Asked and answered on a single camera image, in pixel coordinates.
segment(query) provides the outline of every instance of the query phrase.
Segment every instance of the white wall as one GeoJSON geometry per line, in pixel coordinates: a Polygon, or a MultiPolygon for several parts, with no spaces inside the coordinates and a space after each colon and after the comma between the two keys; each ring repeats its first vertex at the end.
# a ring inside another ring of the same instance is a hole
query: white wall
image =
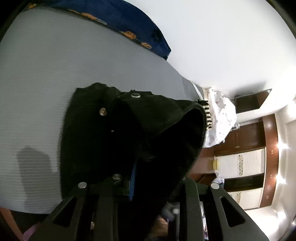
{"type": "Polygon", "coordinates": [[[227,97],[273,88],[296,64],[296,40],[265,0],[127,1],[161,29],[181,75],[227,97]]]}
{"type": "Polygon", "coordinates": [[[279,221],[276,212],[271,206],[246,210],[246,213],[253,219],[270,241],[278,241],[280,238],[279,221]]]}
{"type": "Polygon", "coordinates": [[[279,149],[279,174],[286,184],[278,184],[272,207],[285,213],[280,223],[280,235],[291,224],[296,214],[296,99],[275,113],[279,142],[286,143],[289,149],[279,149]]]}

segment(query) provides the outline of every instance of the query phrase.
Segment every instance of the pink object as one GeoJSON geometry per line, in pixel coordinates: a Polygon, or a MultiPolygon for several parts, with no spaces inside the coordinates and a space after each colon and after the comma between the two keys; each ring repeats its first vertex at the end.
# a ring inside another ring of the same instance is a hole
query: pink object
{"type": "Polygon", "coordinates": [[[36,223],[30,227],[26,232],[23,233],[22,238],[24,241],[28,241],[31,235],[39,228],[41,223],[36,223]]]}

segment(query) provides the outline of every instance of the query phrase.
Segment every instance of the metal bolt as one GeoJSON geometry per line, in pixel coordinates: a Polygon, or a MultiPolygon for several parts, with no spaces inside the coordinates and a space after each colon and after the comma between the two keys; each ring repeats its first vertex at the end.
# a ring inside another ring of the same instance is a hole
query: metal bolt
{"type": "Polygon", "coordinates": [[[121,175],[120,174],[114,174],[113,175],[113,179],[114,180],[119,180],[121,178],[121,175]]]}
{"type": "Polygon", "coordinates": [[[105,108],[101,108],[100,111],[99,111],[99,113],[100,113],[100,115],[102,115],[102,116],[107,115],[107,111],[106,111],[105,108]]]}
{"type": "Polygon", "coordinates": [[[85,182],[81,182],[78,184],[79,188],[85,188],[86,187],[86,183],[85,182]]]}
{"type": "Polygon", "coordinates": [[[218,183],[212,183],[211,188],[213,189],[219,189],[220,185],[218,183]]]}
{"type": "Polygon", "coordinates": [[[141,97],[141,95],[139,93],[132,93],[131,94],[131,97],[133,97],[133,98],[139,98],[139,97],[141,97]]]}

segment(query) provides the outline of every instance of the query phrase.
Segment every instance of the white plastic bag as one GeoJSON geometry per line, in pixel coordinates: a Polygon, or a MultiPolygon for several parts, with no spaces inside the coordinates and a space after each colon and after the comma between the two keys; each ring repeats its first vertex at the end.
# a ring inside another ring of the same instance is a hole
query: white plastic bag
{"type": "Polygon", "coordinates": [[[212,88],[204,91],[209,102],[212,128],[206,132],[204,147],[211,147],[222,142],[237,121],[235,106],[220,91],[212,88]]]}

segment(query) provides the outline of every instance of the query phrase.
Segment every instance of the television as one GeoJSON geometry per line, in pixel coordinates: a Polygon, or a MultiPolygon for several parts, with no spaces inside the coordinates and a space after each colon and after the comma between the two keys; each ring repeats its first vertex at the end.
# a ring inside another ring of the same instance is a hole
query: television
{"type": "Polygon", "coordinates": [[[236,113],[247,112],[250,110],[259,109],[272,89],[250,93],[247,95],[235,96],[234,105],[236,113]]]}

